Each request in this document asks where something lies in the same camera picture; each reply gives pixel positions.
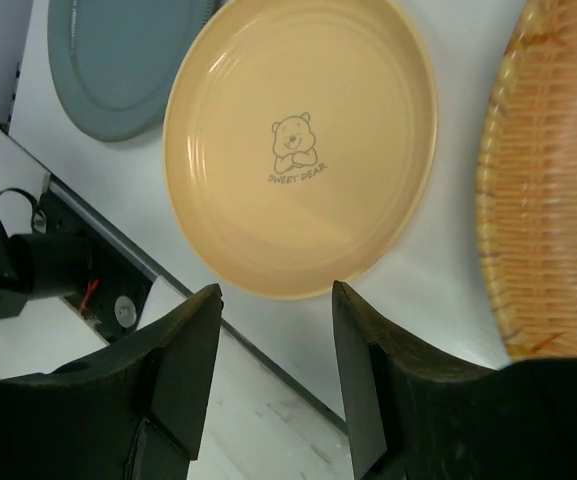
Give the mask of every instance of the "plate rim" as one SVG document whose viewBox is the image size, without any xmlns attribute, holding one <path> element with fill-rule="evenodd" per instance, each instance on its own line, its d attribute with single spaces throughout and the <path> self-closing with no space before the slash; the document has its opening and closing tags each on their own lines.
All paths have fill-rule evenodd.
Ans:
<svg viewBox="0 0 577 480">
<path fill-rule="evenodd" d="M 179 85 L 181 83 L 181 77 L 185 73 L 185 69 L 187 68 L 187 63 L 188 63 L 189 59 L 191 59 L 193 57 L 193 55 L 195 54 L 195 50 L 198 48 L 198 45 L 204 41 L 204 37 L 206 35 L 208 35 L 209 32 L 212 30 L 213 24 L 216 22 L 219 22 L 222 16 L 228 15 L 229 14 L 228 12 L 230 12 L 231 9 L 239 8 L 238 5 L 244 1 L 249 1 L 249 0 L 229 0 L 228 3 L 226 3 L 222 8 L 220 8 L 219 11 L 217 11 L 217 13 L 215 15 L 213 15 L 213 17 L 206 23 L 206 25 L 204 25 L 204 28 L 201 30 L 199 35 L 193 41 L 190 49 L 188 50 L 188 53 L 186 54 L 186 56 L 184 58 L 184 61 L 182 62 L 181 66 L 179 67 L 177 75 L 175 76 L 175 81 L 174 81 L 172 89 L 171 89 L 170 97 L 168 99 L 168 104 L 166 105 L 166 111 L 165 111 L 165 115 L 164 115 L 163 136 L 162 136 L 162 153 L 161 153 L 163 169 L 164 169 L 164 178 L 165 178 L 165 182 L 166 182 L 166 193 L 168 196 L 168 203 L 169 203 L 169 206 L 170 206 L 172 213 L 175 217 L 175 221 L 177 222 L 177 225 L 178 225 L 179 229 L 181 230 L 181 232 L 182 232 L 182 234 L 186 240 L 186 243 L 190 246 L 191 250 L 201 260 L 201 262 L 204 264 L 204 266 L 206 266 L 218 278 L 226 281 L 229 285 L 232 285 L 235 288 L 237 288 L 241 291 L 244 291 L 246 293 L 249 293 L 249 294 L 252 294 L 252 295 L 255 295 L 258 297 L 262 297 L 265 299 L 270 299 L 270 300 L 293 301 L 293 300 L 305 300 L 305 299 L 309 299 L 309 298 L 319 297 L 322 295 L 329 294 L 332 291 L 332 283 L 330 284 L 330 286 L 322 287 L 318 290 L 310 290 L 308 292 L 304 292 L 304 293 L 300 293 L 300 294 L 280 295 L 280 294 L 267 294 L 267 293 L 255 291 L 253 289 L 247 288 L 247 287 L 241 285 L 240 283 L 222 275 L 218 271 L 218 269 L 213 268 L 211 262 L 209 262 L 197 250 L 194 243 L 192 241 L 190 241 L 190 239 L 186 233 L 186 229 L 183 227 L 183 222 L 179 218 L 181 212 L 178 212 L 178 209 L 175 207 L 175 203 L 173 202 L 173 199 L 172 199 L 172 192 L 171 192 L 171 188 L 170 188 L 170 174 L 168 172 L 168 166 L 167 166 L 168 162 L 166 160 L 166 157 L 167 157 L 166 152 L 167 152 L 167 145 L 168 145 L 167 138 L 168 138 L 168 131 L 169 131 L 168 123 L 170 122 L 170 118 L 172 115 L 171 105 L 173 103 L 173 98 L 174 98 L 176 92 L 180 89 Z M 424 71 L 425 71 L 425 74 L 426 74 L 426 77 L 428 80 L 428 84 L 429 84 L 429 93 L 430 93 L 429 100 L 430 100 L 431 110 L 432 110 L 433 126 L 432 126 L 431 137 L 428 140 L 428 146 L 429 146 L 428 158 L 424 159 L 426 161 L 426 167 L 423 171 L 422 177 L 419 181 L 419 184 L 418 184 L 418 187 L 415 191 L 415 194 L 411 198 L 408 210 L 406 211 L 405 215 L 403 216 L 403 220 L 400 222 L 399 227 L 393 233 L 391 238 L 383 244 L 382 248 L 379 250 L 379 254 L 377 255 L 377 258 L 375 261 L 373 261 L 370 265 L 368 265 L 363 270 L 361 270 L 359 272 L 355 272 L 355 273 L 347 276 L 345 279 L 338 279 L 339 281 L 344 281 L 346 283 L 349 283 L 349 282 L 355 280 L 356 278 L 358 278 L 361 275 L 367 274 L 371 269 L 373 269 L 375 267 L 375 265 L 377 265 L 379 263 L 379 261 L 393 248 L 393 246 L 396 244 L 397 240 L 404 233 L 404 231 L 406 230 L 406 228 L 408 227 L 408 225 L 410 223 L 412 216 L 417 211 L 417 208 L 419 207 L 419 204 L 421 202 L 421 198 L 423 197 L 423 195 L 427 189 L 428 180 L 430 177 L 430 172 L 432 171 L 432 167 L 435 163 L 435 157 L 437 155 L 437 141 L 438 141 L 438 137 L 439 137 L 439 91 L 438 91 L 438 87 L 437 87 L 436 71 L 435 71 L 435 68 L 434 68 L 433 63 L 432 63 L 432 57 L 430 55 L 430 51 L 428 49 L 428 46 L 426 44 L 425 39 L 421 35 L 415 22 L 412 20 L 412 17 L 408 14 L 408 12 L 406 12 L 403 9 L 403 7 L 401 7 L 401 5 L 398 2 L 396 2 L 394 0 L 378 0 L 378 1 L 380 1 L 384 4 L 387 4 L 395 12 L 395 14 L 401 19 L 402 23 L 405 25 L 406 29 L 408 30 L 408 32 L 410 33 L 410 35 L 414 39 L 416 50 L 418 52 L 420 60 L 423 63 Z"/>
<path fill-rule="evenodd" d="M 185 58 L 185 56 L 188 54 L 190 47 L 193 43 L 194 38 L 201 32 L 201 29 L 203 29 L 203 26 L 206 25 L 207 23 L 207 18 L 206 17 L 206 12 L 214 12 L 217 5 L 218 5 L 218 0 L 191 0 L 192 3 L 195 3 L 195 15 L 192 18 L 189 18 L 187 25 L 196 25 L 199 26 L 199 30 L 198 33 L 196 35 L 189 35 L 188 31 L 182 31 L 182 33 L 179 36 L 179 47 L 180 50 L 183 50 L 184 53 L 181 56 L 181 62 L 180 64 L 183 62 L 183 59 Z M 152 92 L 149 94 L 151 95 L 153 98 L 150 98 L 144 105 L 149 105 L 152 106 L 151 108 L 148 108 L 148 110 L 152 111 L 152 114 L 148 117 L 145 118 L 142 117 L 142 119 L 140 121 L 134 121 L 134 122 L 129 122 L 130 123 L 130 128 L 125 128 L 123 129 L 123 131 L 121 133 L 110 133 L 108 131 L 106 132 L 100 132 L 100 131 L 96 131 L 94 128 L 90 128 L 89 125 L 86 125 L 85 122 L 81 122 L 80 119 L 73 114 L 73 112 L 70 110 L 70 103 L 71 101 L 68 100 L 68 95 L 66 95 L 64 93 L 64 85 L 68 86 L 76 86 L 77 89 L 77 94 L 81 94 L 83 88 L 80 84 L 79 81 L 77 81 L 76 79 L 73 80 L 72 82 L 70 81 L 65 81 L 65 80 L 57 80 L 60 78 L 64 78 L 64 77 L 71 77 L 74 76 L 72 75 L 72 68 L 68 68 L 68 72 L 67 74 L 62 74 L 61 71 L 57 68 L 56 63 L 61 63 L 61 59 L 58 62 L 57 59 L 58 57 L 62 56 L 64 53 L 63 51 L 58 47 L 58 45 L 56 45 L 56 42 L 53 38 L 55 35 L 59 35 L 58 31 L 60 31 L 61 29 L 57 29 L 57 27 L 54 27 L 54 22 L 55 20 L 55 16 L 57 16 L 59 14 L 59 18 L 61 19 L 61 14 L 62 9 L 65 10 L 69 10 L 71 8 L 71 5 L 73 3 L 73 0 L 50 0 L 49 5 L 48 5 L 48 11 L 47 11 L 47 19 L 46 19 L 46 46 L 47 46 L 47 50 L 48 50 L 48 66 L 50 69 L 50 77 L 52 80 L 52 87 L 54 88 L 54 91 L 57 95 L 57 99 L 59 100 L 59 104 L 61 105 L 62 110 L 64 111 L 64 113 L 66 114 L 66 116 L 68 117 L 68 119 L 70 120 L 70 122 L 82 133 L 84 133 L 85 135 L 101 141 L 101 142 L 106 142 L 106 143 L 116 143 L 116 142 L 122 142 L 125 140 L 129 140 L 131 138 L 135 138 L 136 136 L 148 131 L 150 128 L 152 128 L 154 125 L 156 125 L 157 123 L 161 122 L 164 118 L 165 115 L 165 111 L 166 111 L 166 107 L 168 104 L 168 97 L 170 96 L 170 92 L 172 91 L 172 85 L 174 85 L 174 79 L 176 78 L 177 72 L 178 72 L 178 68 L 175 69 L 174 66 L 171 67 L 171 72 L 173 72 L 172 74 L 169 74 L 168 76 L 164 76 L 163 78 L 165 79 L 162 84 L 164 84 L 164 86 L 160 85 L 157 88 L 153 89 Z M 172 78 L 173 79 L 173 83 L 171 84 L 171 88 L 170 89 L 166 89 L 165 88 L 165 84 L 166 83 L 170 83 L 168 78 Z M 94 104 L 94 102 L 87 102 L 89 108 L 89 111 L 94 111 L 94 115 L 95 116 L 99 116 L 99 115 L 103 115 L 103 116 L 109 116 L 111 118 L 108 119 L 109 122 L 117 121 L 118 118 L 123 117 L 123 118 L 131 118 L 131 112 L 134 112 L 134 108 L 128 109 L 127 111 L 123 111 L 123 112 L 110 112 L 108 110 L 99 108 L 98 106 L 96 106 Z"/>
</svg>

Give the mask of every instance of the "blue-gray plate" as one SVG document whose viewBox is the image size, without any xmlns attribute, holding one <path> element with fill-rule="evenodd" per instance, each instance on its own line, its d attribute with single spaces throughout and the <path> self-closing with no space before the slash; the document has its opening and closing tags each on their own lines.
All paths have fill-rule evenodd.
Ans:
<svg viewBox="0 0 577 480">
<path fill-rule="evenodd" d="M 179 66 L 217 0 L 52 0 L 55 90 L 85 134 L 113 142 L 163 119 Z"/>
</svg>

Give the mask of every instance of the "white table surface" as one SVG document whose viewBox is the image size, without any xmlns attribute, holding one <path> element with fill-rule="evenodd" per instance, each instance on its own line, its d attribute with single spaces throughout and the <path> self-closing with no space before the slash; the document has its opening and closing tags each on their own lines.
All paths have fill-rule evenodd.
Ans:
<svg viewBox="0 0 577 480">
<path fill-rule="evenodd" d="M 39 197 L 49 173 L 0 131 L 0 190 Z M 29 233 L 30 207 L 0 198 L 8 234 Z M 152 286 L 139 328 L 185 297 L 163 279 Z M 49 373 L 106 346 L 58 299 L 29 302 L 18 318 L 0 320 L 0 378 Z M 333 480 L 352 478 L 347 437 L 222 329 L 199 460 L 189 480 Z"/>
<path fill-rule="evenodd" d="M 168 203 L 161 127 L 119 144 L 79 132 L 52 84 L 48 0 L 35 0 L 11 136 L 193 291 L 218 281 Z M 461 358 L 508 361 L 480 277 L 475 165 L 487 100 L 524 0 L 400 0 L 430 52 L 439 138 L 427 190 L 404 235 L 353 286 L 385 316 Z M 222 283 L 224 318 L 343 416 L 330 296 L 281 302 Z"/>
</svg>

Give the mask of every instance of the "red wire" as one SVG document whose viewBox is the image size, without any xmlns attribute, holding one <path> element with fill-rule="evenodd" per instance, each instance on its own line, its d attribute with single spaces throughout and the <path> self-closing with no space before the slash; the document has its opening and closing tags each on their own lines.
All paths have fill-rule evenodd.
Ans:
<svg viewBox="0 0 577 480">
<path fill-rule="evenodd" d="M 79 305 L 79 315 L 81 315 L 82 317 L 84 316 L 84 312 L 86 311 L 86 306 L 88 305 L 90 297 L 92 296 L 93 293 L 95 293 L 95 290 L 97 290 L 98 286 L 99 286 L 99 279 L 96 279 L 92 283 L 88 282 L 88 289 L 86 290 L 84 298 L 81 300 L 81 304 Z"/>
</svg>

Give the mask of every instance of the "plate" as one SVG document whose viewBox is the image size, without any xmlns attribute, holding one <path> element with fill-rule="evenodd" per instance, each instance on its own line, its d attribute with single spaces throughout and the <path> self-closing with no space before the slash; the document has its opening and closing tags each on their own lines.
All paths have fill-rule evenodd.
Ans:
<svg viewBox="0 0 577 480">
<path fill-rule="evenodd" d="M 389 0 L 234 0 L 179 71 L 170 201 L 199 257 L 271 298 L 330 291 L 382 257 L 430 171 L 434 76 Z"/>
<path fill-rule="evenodd" d="M 510 356 L 577 356 L 577 0 L 521 15 L 488 105 L 477 223 Z"/>
<path fill-rule="evenodd" d="M 175 75 L 216 0 L 52 0 L 48 55 L 70 120 L 102 141 L 160 121 Z"/>
</svg>

